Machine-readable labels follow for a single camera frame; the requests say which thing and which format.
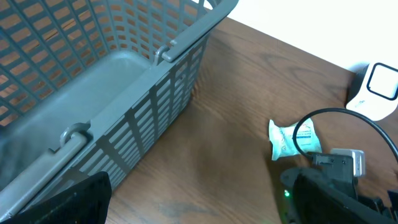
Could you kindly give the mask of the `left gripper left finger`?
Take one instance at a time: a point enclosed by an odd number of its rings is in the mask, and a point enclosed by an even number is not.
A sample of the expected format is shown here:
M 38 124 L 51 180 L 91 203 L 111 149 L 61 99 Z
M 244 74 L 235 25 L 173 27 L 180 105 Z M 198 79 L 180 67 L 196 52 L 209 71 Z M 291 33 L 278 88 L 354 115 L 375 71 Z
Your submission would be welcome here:
M 1 224 L 104 224 L 112 195 L 101 171 Z

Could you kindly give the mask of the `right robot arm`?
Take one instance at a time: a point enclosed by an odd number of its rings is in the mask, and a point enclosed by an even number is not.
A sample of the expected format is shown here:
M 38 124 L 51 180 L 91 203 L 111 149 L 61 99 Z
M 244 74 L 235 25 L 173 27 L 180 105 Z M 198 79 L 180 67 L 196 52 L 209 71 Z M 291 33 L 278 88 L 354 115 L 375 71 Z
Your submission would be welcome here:
M 315 167 L 283 171 L 283 223 L 391 223 L 397 224 L 397 190 L 387 193 L 391 206 L 379 197 L 358 195 L 354 160 L 337 154 L 312 154 Z

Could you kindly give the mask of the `teal snack packet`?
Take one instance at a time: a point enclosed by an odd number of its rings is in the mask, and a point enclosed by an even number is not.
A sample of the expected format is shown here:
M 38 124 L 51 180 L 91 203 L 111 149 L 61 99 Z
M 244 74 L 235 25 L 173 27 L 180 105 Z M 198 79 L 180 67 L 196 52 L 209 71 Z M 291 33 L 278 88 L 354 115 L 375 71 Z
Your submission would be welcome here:
M 269 140 L 272 143 L 272 160 L 300 154 L 293 142 L 293 133 L 297 123 L 289 127 L 278 127 L 269 121 Z M 311 119 L 307 119 L 298 129 L 297 143 L 303 152 L 321 152 L 321 145 Z

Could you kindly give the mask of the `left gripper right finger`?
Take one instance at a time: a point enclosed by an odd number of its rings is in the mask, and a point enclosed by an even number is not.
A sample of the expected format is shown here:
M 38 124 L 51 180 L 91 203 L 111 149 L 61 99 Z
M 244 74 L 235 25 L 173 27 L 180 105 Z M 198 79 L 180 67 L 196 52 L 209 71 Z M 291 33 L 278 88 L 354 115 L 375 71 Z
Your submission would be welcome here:
M 292 176 L 292 223 L 397 223 L 397 192 L 389 196 L 387 207 L 379 197 L 350 197 L 319 172 L 297 172 Z

